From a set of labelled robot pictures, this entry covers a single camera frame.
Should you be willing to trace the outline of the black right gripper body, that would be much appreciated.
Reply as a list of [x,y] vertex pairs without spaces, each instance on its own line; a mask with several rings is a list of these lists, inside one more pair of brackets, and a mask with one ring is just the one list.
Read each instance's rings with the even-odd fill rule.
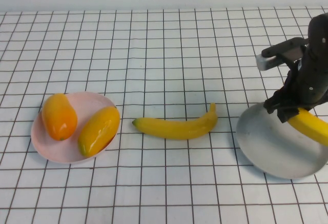
[[327,47],[286,44],[281,47],[282,56],[294,62],[293,79],[288,82],[284,106],[296,105],[310,110],[326,102]]

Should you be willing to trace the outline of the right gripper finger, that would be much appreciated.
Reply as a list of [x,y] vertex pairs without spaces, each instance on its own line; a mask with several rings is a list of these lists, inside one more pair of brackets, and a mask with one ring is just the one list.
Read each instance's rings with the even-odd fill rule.
[[281,123],[285,123],[291,118],[297,116],[299,114],[298,106],[278,106],[277,107],[277,117],[279,118]]
[[283,110],[283,105],[284,97],[280,94],[274,94],[263,103],[263,107],[266,109],[268,114],[272,114],[274,111]]

